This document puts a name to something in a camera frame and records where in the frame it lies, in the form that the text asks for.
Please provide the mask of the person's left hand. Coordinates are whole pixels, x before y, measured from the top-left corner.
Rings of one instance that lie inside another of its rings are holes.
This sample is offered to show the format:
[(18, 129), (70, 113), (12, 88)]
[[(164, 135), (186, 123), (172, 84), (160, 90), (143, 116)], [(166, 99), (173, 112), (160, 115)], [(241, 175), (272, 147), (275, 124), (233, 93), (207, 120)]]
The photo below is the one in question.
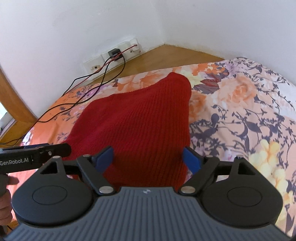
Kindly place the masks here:
[(11, 193), (7, 188), (5, 194), (1, 196), (0, 208), (0, 225), (9, 225), (13, 216), (11, 213)]

